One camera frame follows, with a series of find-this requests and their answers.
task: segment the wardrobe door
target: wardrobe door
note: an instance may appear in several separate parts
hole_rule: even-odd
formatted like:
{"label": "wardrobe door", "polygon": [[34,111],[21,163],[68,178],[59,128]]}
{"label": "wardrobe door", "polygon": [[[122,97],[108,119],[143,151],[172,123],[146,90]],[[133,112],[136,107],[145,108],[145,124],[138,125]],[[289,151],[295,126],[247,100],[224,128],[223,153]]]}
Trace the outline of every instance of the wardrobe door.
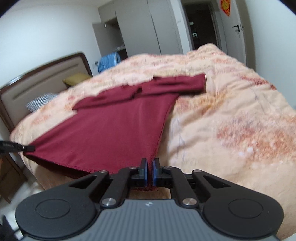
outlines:
{"label": "wardrobe door", "polygon": [[128,56],[160,54],[154,24],[146,0],[117,1],[116,17]]}
{"label": "wardrobe door", "polygon": [[168,0],[148,0],[161,54],[183,53],[176,19]]}
{"label": "wardrobe door", "polygon": [[107,3],[107,4],[105,4],[105,5],[98,8],[99,15],[100,15],[102,23],[116,18],[115,4],[117,4],[117,0],[113,0],[113,1],[111,1],[111,2],[109,2],[109,3]]}
{"label": "wardrobe door", "polygon": [[105,23],[93,23],[93,28],[102,57],[115,52],[117,47],[122,46],[119,29]]}

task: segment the gray gripper base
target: gray gripper base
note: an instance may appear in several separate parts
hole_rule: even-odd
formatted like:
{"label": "gray gripper base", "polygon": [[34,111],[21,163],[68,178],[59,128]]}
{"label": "gray gripper base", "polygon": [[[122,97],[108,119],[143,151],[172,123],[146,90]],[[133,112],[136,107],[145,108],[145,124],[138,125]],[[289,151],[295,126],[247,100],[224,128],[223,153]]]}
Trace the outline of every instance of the gray gripper base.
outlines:
{"label": "gray gripper base", "polygon": [[[193,209],[174,200],[131,200],[101,212],[85,232],[67,241],[234,241],[211,229]],[[22,241],[35,241],[24,237]],[[268,237],[262,241],[278,241]]]}

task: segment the red cloth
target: red cloth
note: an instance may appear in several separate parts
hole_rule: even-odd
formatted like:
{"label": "red cloth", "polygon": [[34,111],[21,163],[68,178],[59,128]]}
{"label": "red cloth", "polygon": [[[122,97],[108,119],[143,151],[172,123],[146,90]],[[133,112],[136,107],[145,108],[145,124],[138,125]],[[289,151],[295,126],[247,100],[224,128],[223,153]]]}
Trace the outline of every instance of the red cloth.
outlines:
{"label": "red cloth", "polygon": [[156,77],[87,97],[74,106],[75,116],[33,141],[35,152],[25,156],[70,177],[102,169],[116,173],[139,166],[142,157],[151,164],[176,99],[204,86],[204,74]]}

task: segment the beige blanket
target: beige blanket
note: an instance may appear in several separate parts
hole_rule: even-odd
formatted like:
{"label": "beige blanket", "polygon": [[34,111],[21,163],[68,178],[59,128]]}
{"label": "beige blanket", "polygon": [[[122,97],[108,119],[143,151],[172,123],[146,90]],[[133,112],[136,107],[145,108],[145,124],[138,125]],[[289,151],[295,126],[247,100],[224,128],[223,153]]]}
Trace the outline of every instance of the beige blanket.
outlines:
{"label": "beige blanket", "polygon": [[[102,90],[149,81],[153,76],[202,72],[207,92],[180,97],[166,122],[158,151],[161,165],[179,167],[186,173],[202,169],[275,198],[285,213],[278,236],[291,236],[296,230],[295,111],[273,85],[212,44],[187,55],[131,57],[62,92],[27,116],[12,132],[11,140],[31,143],[75,115],[72,107],[77,101]],[[22,158],[45,189],[70,180]],[[168,192],[131,194],[144,195],[165,198]]]}

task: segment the yellow pillow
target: yellow pillow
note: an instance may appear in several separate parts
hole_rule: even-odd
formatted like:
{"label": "yellow pillow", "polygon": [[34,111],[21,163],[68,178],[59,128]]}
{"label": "yellow pillow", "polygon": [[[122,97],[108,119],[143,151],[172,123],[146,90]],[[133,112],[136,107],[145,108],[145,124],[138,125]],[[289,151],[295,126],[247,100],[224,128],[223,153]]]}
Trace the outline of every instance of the yellow pillow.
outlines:
{"label": "yellow pillow", "polygon": [[64,79],[63,82],[67,85],[74,86],[90,78],[91,76],[88,74],[77,73]]}

